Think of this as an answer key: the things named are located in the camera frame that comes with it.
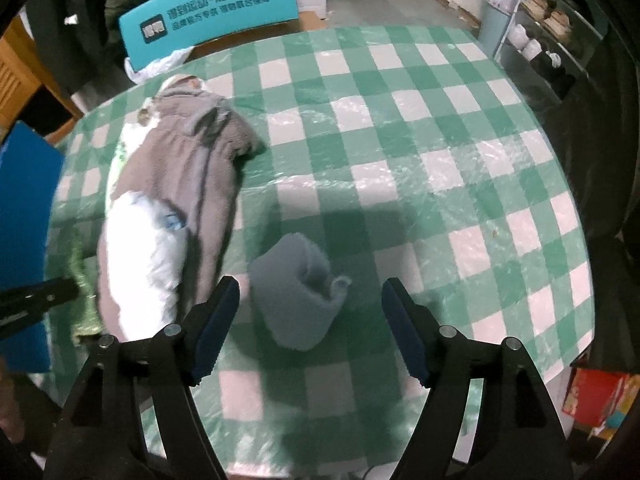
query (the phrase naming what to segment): checkered tablecloth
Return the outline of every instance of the checkered tablecloth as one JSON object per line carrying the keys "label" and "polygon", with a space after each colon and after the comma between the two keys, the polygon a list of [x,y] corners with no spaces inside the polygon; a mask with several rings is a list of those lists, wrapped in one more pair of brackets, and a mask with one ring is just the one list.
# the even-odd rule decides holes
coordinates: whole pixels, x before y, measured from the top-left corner
{"label": "checkered tablecloth", "polygon": [[[214,373],[194,390],[229,471],[330,474],[397,460],[425,393],[404,369],[380,307],[399,276],[417,303],[466,336],[520,338],[546,381],[591,341],[584,239],[562,171],[504,72],[462,30],[363,27],[263,40],[179,69],[207,80],[268,149],[244,167],[223,272],[243,302]],[[95,253],[109,166],[127,114],[161,81],[82,120],[53,206],[48,270],[74,231]],[[326,338],[279,348],[250,304],[247,263],[302,232],[353,279]],[[82,356],[51,316],[64,397]],[[469,395],[466,421],[478,410]],[[151,410],[150,449],[161,450]]]}

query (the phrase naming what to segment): folded gray fabric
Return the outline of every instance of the folded gray fabric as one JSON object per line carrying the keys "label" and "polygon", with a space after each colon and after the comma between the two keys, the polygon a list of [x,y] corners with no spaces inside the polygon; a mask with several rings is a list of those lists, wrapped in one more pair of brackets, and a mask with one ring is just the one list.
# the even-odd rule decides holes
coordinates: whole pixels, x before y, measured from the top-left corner
{"label": "folded gray fabric", "polygon": [[276,343],[306,351],[326,335],[351,279],[334,278],[326,255],[300,233],[284,235],[249,264],[252,303]]}
{"label": "folded gray fabric", "polygon": [[[141,191],[183,216],[190,233],[178,318],[209,298],[238,194],[234,159],[260,142],[251,126],[193,76],[178,76],[154,98],[156,128],[131,155],[111,195]],[[98,242],[98,307],[105,327],[122,338],[109,292],[104,233]]]}

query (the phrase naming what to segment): white tissue package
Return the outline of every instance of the white tissue package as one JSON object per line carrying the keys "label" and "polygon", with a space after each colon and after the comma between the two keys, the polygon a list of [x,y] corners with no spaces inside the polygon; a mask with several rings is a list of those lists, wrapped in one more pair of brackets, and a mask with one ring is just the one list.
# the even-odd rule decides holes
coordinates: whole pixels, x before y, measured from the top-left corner
{"label": "white tissue package", "polygon": [[166,204],[127,191],[106,219],[109,290],[127,340],[145,339],[174,322],[187,252],[187,229]]}

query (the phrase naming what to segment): blue panel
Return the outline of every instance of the blue panel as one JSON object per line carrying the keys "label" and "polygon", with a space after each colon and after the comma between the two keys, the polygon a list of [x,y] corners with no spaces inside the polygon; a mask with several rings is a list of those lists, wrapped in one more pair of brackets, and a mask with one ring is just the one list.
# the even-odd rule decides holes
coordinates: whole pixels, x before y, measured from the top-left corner
{"label": "blue panel", "polygon": [[149,0],[120,18],[134,70],[174,50],[298,17],[296,0]]}
{"label": "blue panel", "polygon": [[[62,161],[60,152],[23,123],[0,148],[0,290],[44,279],[49,215]],[[44,325],[0,341],[0,353],[9,370],[49,370]]]}

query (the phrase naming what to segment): gray floor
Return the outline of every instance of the gray floor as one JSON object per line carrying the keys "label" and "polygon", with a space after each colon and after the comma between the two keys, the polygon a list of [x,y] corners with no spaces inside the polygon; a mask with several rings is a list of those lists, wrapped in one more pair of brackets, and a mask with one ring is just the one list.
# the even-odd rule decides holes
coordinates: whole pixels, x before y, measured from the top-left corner
{"label": "gray floor", "polygon": [[329,27],[441,25],[471,28],[455,10],[445,9],[436,0],[327,0],[326,6]]}

